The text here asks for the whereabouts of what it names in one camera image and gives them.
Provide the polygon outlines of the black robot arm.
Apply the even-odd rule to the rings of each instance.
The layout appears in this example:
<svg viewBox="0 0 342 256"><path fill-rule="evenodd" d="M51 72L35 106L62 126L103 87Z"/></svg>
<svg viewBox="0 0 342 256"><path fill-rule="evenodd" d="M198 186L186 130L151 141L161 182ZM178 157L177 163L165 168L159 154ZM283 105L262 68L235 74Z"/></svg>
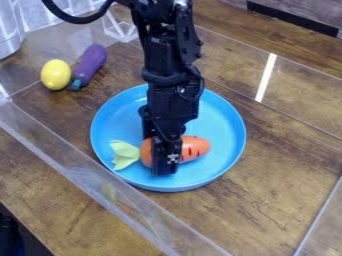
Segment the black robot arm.
<svg viewBox="0 0 342 256"><path fill-rule="evenodd" d="M203 42L193 22L193 0L115 0L131 11L145 52L147 104L143 136L151 140L151 173L178 171L186 123L198 118L205 79L194 61Z"/></svg>

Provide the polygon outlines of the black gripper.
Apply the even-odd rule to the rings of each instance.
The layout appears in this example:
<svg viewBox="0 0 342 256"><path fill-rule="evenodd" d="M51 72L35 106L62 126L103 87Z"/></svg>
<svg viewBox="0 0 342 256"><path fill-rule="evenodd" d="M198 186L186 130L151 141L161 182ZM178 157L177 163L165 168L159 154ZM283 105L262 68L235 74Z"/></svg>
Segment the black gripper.
<svg viewBox="0 0 342 256"><path fill-rule="evenodd" d="M198 118L203 93L201 79L166 86L149 84L147 103L139 108L143 138L153 138L153 167L155 176L175 174L181 164L185 125Z"/></svg>

